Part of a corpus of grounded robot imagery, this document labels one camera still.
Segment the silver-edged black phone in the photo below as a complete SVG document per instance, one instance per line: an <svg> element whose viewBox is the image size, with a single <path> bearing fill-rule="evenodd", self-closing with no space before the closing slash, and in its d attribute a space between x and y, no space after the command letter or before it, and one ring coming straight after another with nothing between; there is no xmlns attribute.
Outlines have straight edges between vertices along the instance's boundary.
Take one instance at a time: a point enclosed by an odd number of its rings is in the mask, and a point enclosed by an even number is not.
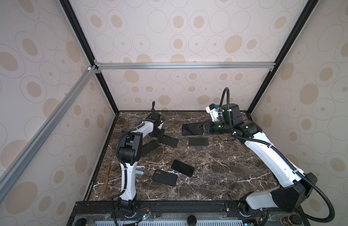
<svg viewBox="0 0 348 226"><path fill-rule="evenodd" d="M204 122L186 123L182 125L182 136L201 136L204 135Z"/></svg>

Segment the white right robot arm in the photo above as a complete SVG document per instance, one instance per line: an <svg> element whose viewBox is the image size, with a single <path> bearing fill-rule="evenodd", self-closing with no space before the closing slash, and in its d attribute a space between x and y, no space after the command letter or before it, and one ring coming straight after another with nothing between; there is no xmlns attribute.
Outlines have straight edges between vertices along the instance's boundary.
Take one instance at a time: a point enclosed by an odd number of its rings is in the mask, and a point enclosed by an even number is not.
<svg viewBox="0 0 348 226"><path fill-rule="evenodd" d="M220 104L211 104L206 111L211 118L184 124L183 136L231 134L251 149L278 181L278 186L273 189L252 192L241 197L238 209L243 217L250 217L255 210L277 208L288 213L297 212L315 222L328 223L334 220L335 208L325 193L317 187L317 177L313 173L305 173L285 157L254 121L242 120L239 106L230 102L229 88L224 89ZM313 217L298 209L312 191L316 191L324 200L328 207L328 216Z"/></svg>

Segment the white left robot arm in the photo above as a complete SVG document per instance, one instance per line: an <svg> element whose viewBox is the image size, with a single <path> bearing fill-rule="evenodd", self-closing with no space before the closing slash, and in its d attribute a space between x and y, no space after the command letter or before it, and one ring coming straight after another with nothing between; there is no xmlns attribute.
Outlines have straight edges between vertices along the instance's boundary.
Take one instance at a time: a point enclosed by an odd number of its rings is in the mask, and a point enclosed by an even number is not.
<svg viewBox="0 0 348 226"><path fill-rule="evenodd" d="M121 192L112 197L117 198L118 210L127 216L134 216L137 208L135 187L136 169L142 156L155 150L163 138L164 117L155 111L152 102L150 114L136 127L122 132L115 148L115 155L120 163L122 173Z"/></svg>

